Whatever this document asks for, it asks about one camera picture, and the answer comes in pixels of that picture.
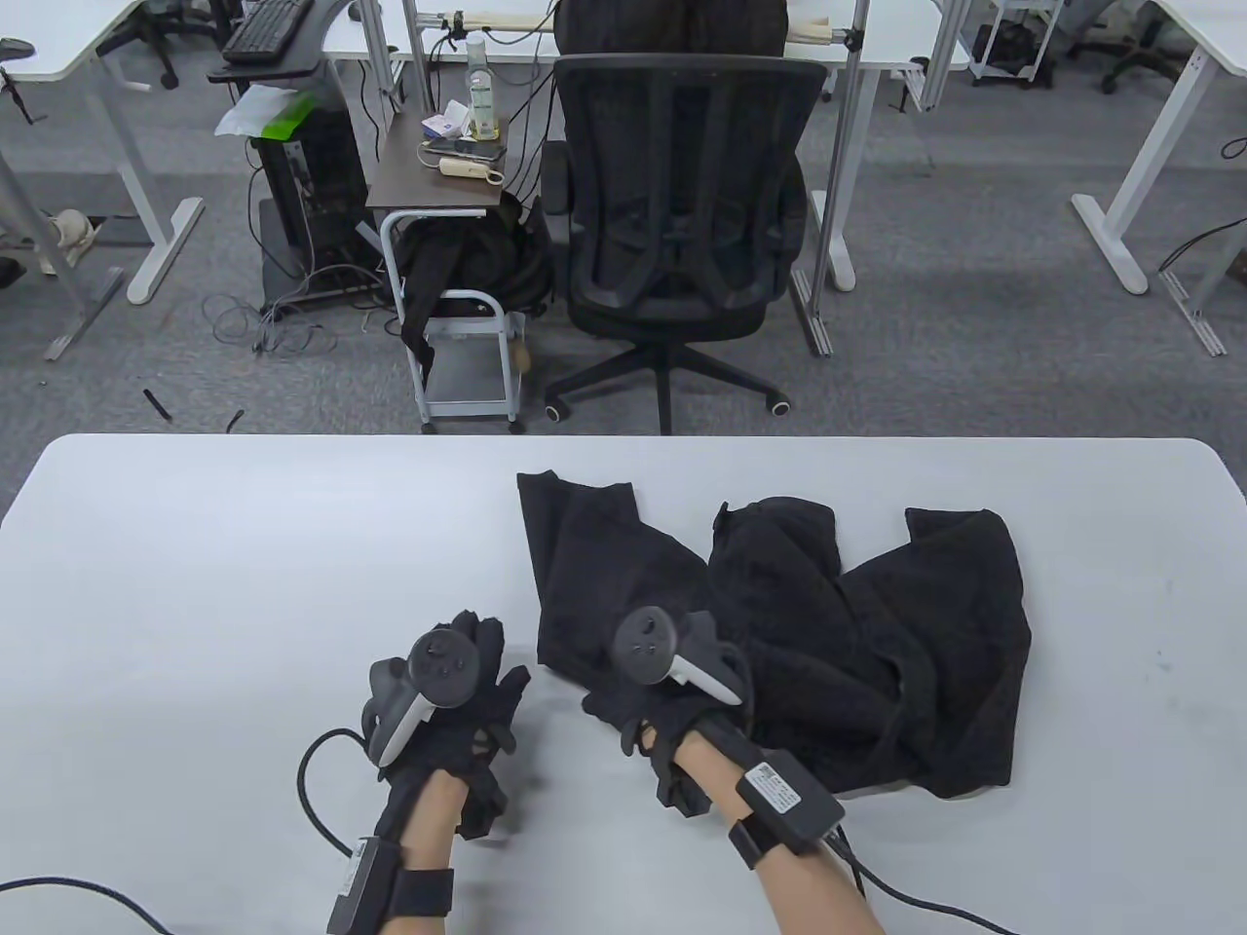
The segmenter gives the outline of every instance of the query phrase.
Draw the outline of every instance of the white metal cart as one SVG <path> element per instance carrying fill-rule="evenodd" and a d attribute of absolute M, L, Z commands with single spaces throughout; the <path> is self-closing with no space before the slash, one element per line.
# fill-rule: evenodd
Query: white metal cart
<path fill-rule="evenodd" d="M 380 224 L 382 256 L 400 323 L 404 280 L 394 256 L 400 224 L 419 224 L 429 218 L 483 218 L 498 206 L 500 196 L 495 186 L 451 178 L 421 166 L 415 148 L 421 138 L 418 116 L 394 117 L 368 196 L 368 207 L 385 213 Z M 433 419 L 438 416 L 499 415 L 506 416 L 513 433 L 522 433 L 522 368 L 513 364 L 511 342 L 524 337 L 524 314 L 505 310 L 493 295 L 478 289 L 448 289 L 441 298 L 476 303 L 479 314 L 429 319 L 424 337 L 438 352 L 430 373 L 424 373 L 415 354 L 404 348 L 421 431 L 436 431 Z"/>

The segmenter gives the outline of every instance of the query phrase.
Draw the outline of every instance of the hand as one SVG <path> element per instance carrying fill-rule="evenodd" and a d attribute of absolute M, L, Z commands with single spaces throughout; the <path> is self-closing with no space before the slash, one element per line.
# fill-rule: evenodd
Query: hand
<path fill-rule="evenodd" d="M 494 617 L 478 620 L 464 611 L 449 625 L 476 645 L 480 677 L 475 694 L 458 708 L 438 708 L 426 723 L 420 724 L 398 758 L 382 770 L 389 780 L 390 797 L 377 823 L 377 835 L 397 842 L 434 772 L 441 769 L 468 787 L 468 799 L 459 820 L 459 834 L 465 839 L 481 838 L 506 809 L 506 795 L 498 785 L 490 764 L 499 750 L 511 753 L 515 737 L 511 721 L 520 703 L 529 671 L 524 666 L 510 669 L 498 681 L 503 663 L 503 625 Z M 404 664 L 392 659 L 392 664 Z M 365 717 L 364 738 L 370 738 L 377 722 Z"/>
<path fill-rule="evenodd" d="M 638 749 L 648 757 L 658 777 L 658 802 L 678 809 L 686 818 L 710 809 L 708 795 L 676 763 L 676 752 L 698 724 L 708 726 L 708 722 L 718 721 L 725 728 L 720 733 L 734 733 L 743 727 L 743 711 L 693 686 L 676 684 L 670 679 L 642 686 L 620 673 L 609 687 L 585 696 L 581 707 L 619 729 L 624 753 L 632 755 Z"/>

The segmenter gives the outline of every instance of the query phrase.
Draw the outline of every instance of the vr controller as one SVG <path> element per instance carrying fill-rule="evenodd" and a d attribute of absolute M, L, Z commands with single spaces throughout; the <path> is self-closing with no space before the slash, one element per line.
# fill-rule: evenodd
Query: vr controller
<path fill-rule="evenodd" d="M 433 712 L 466 703 L 479 678 L 475 645 L 446 627 L 421 636 L 405 662 L 374 662 L 368 671 L 373 697 L 363 712 L 364 736 L 372 733 L 368 758 L 380 769 L 388 767 Z"/>
<path fill-rule="evenodd" d="M 736 707 L 744 703 L 747 684 L 725 662 L 723 647 L 708 611 L 693 611 L 677 621 L 662 607 L 651 606 L 624 618 L 615 631 L 611 658 L 620 672 L 640 684 L 670 678 Z"/>

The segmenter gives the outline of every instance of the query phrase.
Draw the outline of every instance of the water bottle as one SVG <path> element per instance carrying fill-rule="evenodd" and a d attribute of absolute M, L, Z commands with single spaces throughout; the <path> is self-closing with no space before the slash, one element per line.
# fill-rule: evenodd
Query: water bottle
<path fill-rule="evenodd" d="M 485 55 L 485 34 L 468 36 L 468 98 L 471 101 L 473 137 L 496 140 L 498 121 L 494 118 L 494 76 L 489 71 Z"/>

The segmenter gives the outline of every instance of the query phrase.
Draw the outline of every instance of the white desk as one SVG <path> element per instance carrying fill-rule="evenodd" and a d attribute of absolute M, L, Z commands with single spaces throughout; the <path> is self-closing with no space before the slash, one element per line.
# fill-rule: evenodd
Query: white desk
<path fill-rule="evenodd" d="M 35 46 L 35 55 L 30 59 L 4 64 L 5 71 L 14 81 L 60 81 L 82 62 L 87 62 L 91 70 L 90 103 L 105 131 L 106 145 L 112 148 L 117 172 L 152 242 L 151 251 L 126 289 L 126 298 L 136 305 L 148 302 L 156 293 L 200 212 L 203 211 L 202 198 L 183 198 L 172 212 L 163 204 L 151 172 L 143 162 L 138 143 L 117 105 L 116 80 L 95 56 L 95 47 L 140 2 L 141 0 L 55 0 L 55 2 L 0 0 L 0 34 L 22 39 Z M 46 223 L 36 223 L 40 216 L 17 186 L 16 177 L 7 163 L 4 163 L 2 156 L 0 156 L 0 186 L 17 203 L 17 211 L 22 214 L 20 222 L 32 228 L 25 233 L 36 242 L 47 239 Z M 55 360 L 108 302 L 121 283 L 122 272 L 120 268 L 110 271 L 104 288 L 91 294 L 79 277 L 70 272 L 69 266 L 59 259 L 60 253 L 51 249 L 52 243 L 39 246 L 52 256 L 57 277 L 69 290 L 75 305 L 69 329 L 52 342 L 45 354 L 47 359 Z"/>
<path fill-rule="evenodd" d="M 419 4 L 425 12 L 434 12 L 431 0 Z M 476 0 L 473 5 L 463 9 L 476 10 L 505 10 L 509 14 L 535 14 L 542 16 L 546 11 L 546 0 Z M 793 0 L 788 4 L 788 16 L 793 21 L 813 20 L 822 16 L 831 19 L 833 27 L 847 27 L 853 20 L 853 0 Z M 407 24 L 403 19 L 403 4 L 400 0 L 385 0 L 382 4 L 382 17 L 385 24 L 385 41 L 397 46 L 395 57 L 410 59 L 412 44 L 408 37 Z M 870 130 L 870 113 L 874 110 L 874 96 L 879 87 L 879 76 L 883 71 L 914 71 L 920 66 L 914 65 L 910 59 L 915 56 L 929 56 L 935 42 L 935 34 L 939 31 L 940 11 L 929 0 L 872 0 L 870 15 L 867 20 L 865 45 L 862 50 L 862 66 L 864 75 L 862 79 L 862 97 L 858 107 L 858 118 L 852 127 L 852 135 L 845 151 L 842 172 L 840 197 L 837 201 L 835 217 L 832 218 L 832 241 L 828 248 L 831 256 L 832 280 L 837 289 L 849 292 L 857 285 L 857 273 L 853 271 L 853 262 L 849 257 L 848 244 L 844 241 L 844 226 L 848 221 L 849 206 L 853 201 L 853 189 L 857 186 L 858 171 L 862 167 L 862 157 L 865 153 L 865 140 Z M 499 40 L 510 41 L 519 39 L 522 34 L 498 32 Z M 433 51 L 434 44 L 440 34 L 434 30 L 425 30 L 423 35 L 425 55 Z M 559 57 L 559 49 L 552 35 L 529 36 L 515 45 L 486 44 L 490 61 L 495 62 L 531 62 L 536 55 L 540 61 L 550 62 Z M 329 27 L 324 40 L 324 54 L 330 59 L 368 59 L 368 47 L 364 42 L 364 29 L 360 24 L 352 21 L 345 11 Z M 465 52 L 460 46 L 458 52 L 451 52 L 445 46 L 439 52 L 439 57 L 446 61 L 460 61 Z M 824 62 L 828 69 L 838 69 L 848 59 L 848 50 L 842 45 L 802 45 L 789 42 L 784 55 L 791 59 L 806 59 Z M 968 67 L 969 56 L 958 44 L 953 54 L 953 67 L 961 70 Z M 826 189 L 811 189 L 809 198 L 814 207 L 819 223 Z"/>
<path fill-rule="evenodd" d="M 1198 47 L 1187 61 L 1182 76 L 1170 94 L 1109 209 L 1101 209 L 1090 194 L 1075 194 L 1071 198 L 1074 208 L 1109 261 L 1112 272 L 1117 274 L 1126 290 L 1135 295 L 1147 292 L 1147 274 L 1121 238 L 1142 207 L 1143 199 L 1217 72 L 1225 70 L 1231 75 L 1247 77 L 1247 5 L 1242 0 L 1156 0 L 1156 2 L 1198 42 Z"/>
<path fill-rule="evenodd" d="M 299 755 L 358 723 L 369 662 L 465 606 L 532 643 L 515 472 L 545 469 L 632 481 L 703 556 L 723 500 L 833 505 L 847 566 L 905 541 L 905 506 L 998 510 L 1034 630 L 1013 785 L 855 798 L 855 849 L 1028 935 L 1241 930 L 1247 506 L 1211 450 L 1166 440 L 62 439 L 0 525 L 0 879 L 96 879 L 173 931 L 323 931 L 344 860 L 299 812 Z M 773 931 L 717 818 L 658 807 L 577 697 L 535 672 L 500 760 L 515 808 L 456 845 L 451 931 Z M 345 742 L 309 793 L 343 837 L 382 803 Z M 872 903 L 889 935 L 970 931 Z M 0 931 L 137 926 L 89 895 L 0 898 Z"/>

